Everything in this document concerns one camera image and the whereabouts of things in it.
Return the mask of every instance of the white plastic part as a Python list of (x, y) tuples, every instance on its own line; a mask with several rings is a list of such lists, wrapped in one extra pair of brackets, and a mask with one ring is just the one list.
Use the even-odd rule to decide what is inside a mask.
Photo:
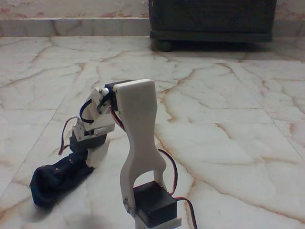
[[(99, 137), (105, 135), (114, 130), (115, 121), (112, 118), (111, 113), (109, 112), (108, 106), (103, 106), (101, 108), (101, 114), (97, 112), (97, 105), (100, 102), (100, 99), (103, 98), (108, 93), (106, 88), (94, 88), (90, 96), (86, 101), (92, 100), (91, 104), (86, 107), (83, 111), (82, 116), (86, 119), (93, 120), (92, 124), (84, 123), (78, 119), (76, 125), (73, 127), (73, 132), (77, 141), (83, 141), (89, 138)], [(85, 135), (85, 131), (94, 130), (93, 135)]]
[(122, 198), (127, 212), (136, 218), (133, 185), (140, 175), (153, 171), (154, 180), (166, 189), (163, 181), (166, 163), (154, 142), (157, 114), (155, 84), (152, 80), (137, 80), (117, 84), (114, 91), (130, 144), (120, 176)]

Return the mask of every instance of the robotic arm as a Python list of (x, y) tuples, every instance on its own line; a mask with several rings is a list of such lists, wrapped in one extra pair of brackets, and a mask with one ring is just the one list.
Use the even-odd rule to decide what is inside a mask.
[[(177, 200), (166, 191), (163, 181), (166, 163), (154, 143), (156, 113), (152, 80), (107, 84), (93, 90), (70, 138), (70, 147), (77, 152), (102, 145), (107, 133), (114, 130), (115, 122), (126, 132), (130, 151), (121, 170), (120, 184), (123, 204), (135, 219), (136, 229), (181, 226)], [(149, 171), (153, 171), (154, 181), (134, 188), (136, 179)]]
[[(157, 99), (152, 80), (122, 81), (106, 84), (101, 89), (95, 88), (81, 107), (80, 117), (77, 117), (73, 127), (68, 145), (73, 153), (52, 166), (43, 166), (34, 172), (30, 187), (35, 204), (51, 206), (60, 191), (77, 186), (81, 179), (90, 174), (94, 168), (88, 167), (85, 162), (88, 149), (103, 145), (107, 134), (117, 124), (126, 132), (130, 144), (129, 154), (121, 169), (120, 185), (123, 204), (134, 218), (136, 229), (174, 229), (181, 226), (181, 219), (177, 217), (179, 200), (189, 203), (194, 229), (197, 229), (190, 201), (183, 197), (172, 197), (178, 172), (171, 156), (157, 149), (154, 143), (156, 114)], [(60, 153), (64, 149), (62, 135)], [(166, 163), (160, 152), (174, 166), (171, 193), (167, 192), (163, 181)], [(134, 187), (136, 179), (149, 171), (153, 171), (154, 181)]]

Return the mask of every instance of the white marble tile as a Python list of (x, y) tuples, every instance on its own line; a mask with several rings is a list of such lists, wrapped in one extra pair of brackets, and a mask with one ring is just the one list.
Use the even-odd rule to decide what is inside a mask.
[(6, 189), (29, 154), (45, 125), (1, 123), (0, 195)]
[(282, 122), (276, 124), (296, 149), (299, 155), (305, 159), (305, 123)]
[[(256, 207), (251, 217), (260, 208), (262, 213), (303, 222), (305, 164), (275, 124), (172, 123), (158, 125), (156, 133), (198, 184), (210, 185), (217, 195), (232, 196), (240, 209)], [(204, 190), (198, 187), (197, 192), (197, 198), (204, 198)]]
[[(305, 42), (173, 53), (152, 52), (149, 43), (0, 39), (0, 228), (134, 228), (122, 205), (119, 176), (129, 145), (118, 128), (90, 156), (94, 173), (52, 212), (35, 208), (29, 183), (37, 167), (61, 159), (64, 122), (94, 87), (150, 78), (158, 98), (156, 144), (175, 158), (176, 195), (191, 199), (199, 228), (302, 229), (305, 56), (297, 47)], [(137, 184), (150, 179), (145, 174)], [(187, 212), (179, 203), (182, 229), (191, 228)]]

